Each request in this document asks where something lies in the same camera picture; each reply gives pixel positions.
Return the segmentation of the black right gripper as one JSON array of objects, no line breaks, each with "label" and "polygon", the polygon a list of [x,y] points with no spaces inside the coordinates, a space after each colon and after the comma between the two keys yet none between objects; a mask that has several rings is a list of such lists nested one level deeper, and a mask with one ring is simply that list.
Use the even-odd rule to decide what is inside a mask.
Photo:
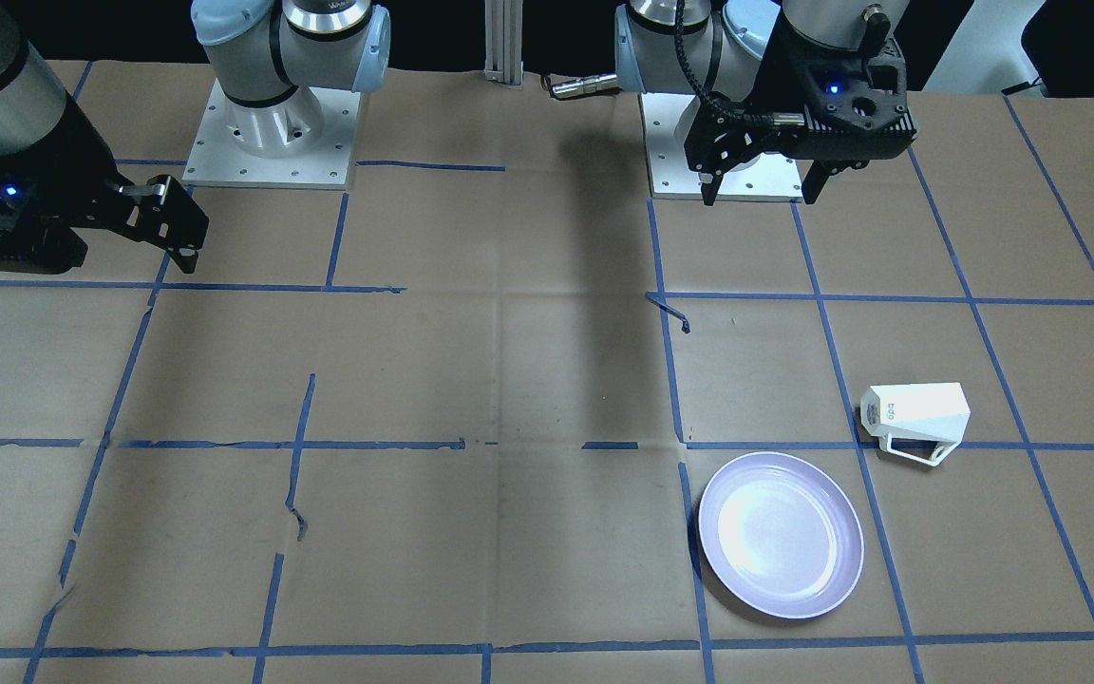
[{"label": "black right gripper", "polygon": [[0,156],[0,270],[59,276],[80,267],[88,246],[77,228],[156,246],[190,276],[209,219],[181,183],[136,185],[119,173],[107,143],[66,97],[53,131]]}]

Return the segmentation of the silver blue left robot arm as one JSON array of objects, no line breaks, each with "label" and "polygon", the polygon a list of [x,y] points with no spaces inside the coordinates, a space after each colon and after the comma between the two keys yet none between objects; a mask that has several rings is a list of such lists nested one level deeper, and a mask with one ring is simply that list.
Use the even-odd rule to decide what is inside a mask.
[{"label": "silver blue left robot arm", "polygon": [[807,162],[816,202],[848,169],[915,141],[895,26],[904,1],[629,1],[615,13],[615,77],[639,94],[686,96],[683,164],[712,206],[764,156]]}]

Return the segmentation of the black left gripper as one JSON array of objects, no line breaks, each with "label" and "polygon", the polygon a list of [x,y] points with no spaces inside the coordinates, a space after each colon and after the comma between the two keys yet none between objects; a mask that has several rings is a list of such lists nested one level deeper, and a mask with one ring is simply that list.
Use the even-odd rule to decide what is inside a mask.
[{"label": "black left gripper", "polygon": [[843,169],[899,156],[917,136],[907,100],[907,63],[887,36],[864,55],[773,33],[750,94],[715,90],[699,101],[683,140],[688,167],[702,173],[702,201],[718,199],[724,175],[761,153],[811,161],[802,181],[812,206]]}]

